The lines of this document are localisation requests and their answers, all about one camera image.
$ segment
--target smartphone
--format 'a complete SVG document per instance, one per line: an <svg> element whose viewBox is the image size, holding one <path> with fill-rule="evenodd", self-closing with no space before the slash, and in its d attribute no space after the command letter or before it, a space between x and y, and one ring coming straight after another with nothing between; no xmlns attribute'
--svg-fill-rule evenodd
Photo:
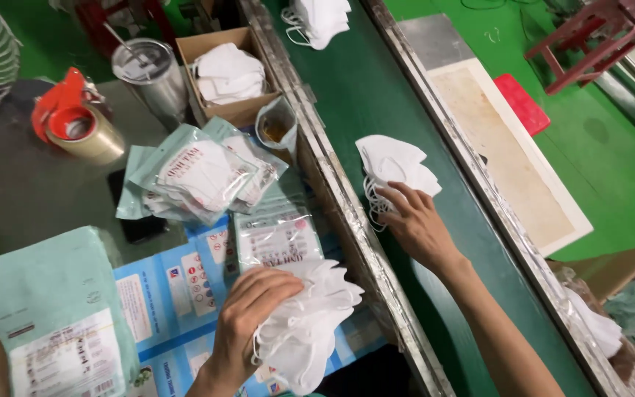
<svg viewBox="0 0 635 397"><path fill-rule="evenodd" d="M114 207L119 205L121 190L124 185L124 173L126 169L119 169L107 176L111 195L114 198ZM168 221L155 216L147 216L141 219L120 219L121 230L130 244L139 244L168 231Z"/></svg>

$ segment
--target packing tape roll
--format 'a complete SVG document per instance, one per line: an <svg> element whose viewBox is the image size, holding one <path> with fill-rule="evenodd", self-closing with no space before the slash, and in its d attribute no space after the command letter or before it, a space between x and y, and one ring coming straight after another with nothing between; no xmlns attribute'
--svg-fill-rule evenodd
<svg viewBox="0 0 635 397"><path fill-rule="evenodd" d="M108 164L126 151L119 131L92 106L70 107L52 114L46 135L71 155L98 165Z"/></svg>

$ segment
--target wooden stool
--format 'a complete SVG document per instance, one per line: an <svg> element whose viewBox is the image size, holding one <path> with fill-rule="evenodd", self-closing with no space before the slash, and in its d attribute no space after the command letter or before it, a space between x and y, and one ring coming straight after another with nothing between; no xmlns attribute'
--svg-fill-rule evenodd
<svg viewBox="0 0 635 397"><path fill-rule="evenodd" d="M604 39L595 48L589 48L587 41L598 35ZM560 40L556 50L579 49L585 53L585 57L567 71L550 49ZM548 95L553 95L573 81L582 87L587 85L634 48L635 0L596 0L526 52L525 58L542 53L555 75L555 81L545 88Z"/></svg>

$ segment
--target hand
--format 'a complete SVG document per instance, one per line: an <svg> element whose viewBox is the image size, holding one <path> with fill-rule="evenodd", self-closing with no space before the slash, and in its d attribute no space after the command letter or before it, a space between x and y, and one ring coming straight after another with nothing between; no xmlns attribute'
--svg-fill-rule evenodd
<svg viewBox="0 0 635 397"><path fill-rule="evenodd" d="M274 268L254 268L241 275L219 312L212 356L200 367L187 396L233 396L258 368L251 364L254 331L303 288L300 278Z"/></svg>
<svg viewBox="0 0 635 397"><path fill-rule="evenodd" d="M402 182L389 182L389 186L392 189L376 188L376 193L391 201L399 213L384 212L379 216L379 223L389 227L411 258L441 280L454 275L460 268L471 267L455 247L435 210L432 197Z"/></svg>

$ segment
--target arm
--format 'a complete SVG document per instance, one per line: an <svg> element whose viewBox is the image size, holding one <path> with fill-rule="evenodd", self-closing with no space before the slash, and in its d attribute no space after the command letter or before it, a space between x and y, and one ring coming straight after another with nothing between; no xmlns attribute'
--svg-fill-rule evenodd
<svg viewBox="0 0 635 397"><path fill-rule="evenodd" d="M186 397L232 397L258 369L251 363L254 331L303 282L286 271L256 268L237 278L219 312L215 347Z"/></svg>
<svg viewBox="0 0 635 397"><path fill-rule="evenodd" d="M469 323L484 363L501 396L564 396L541 358L487 291L470 261L455 247L433 199L399 182L377 189L398 212L389 226L408 254L445 285Z"/></svg>

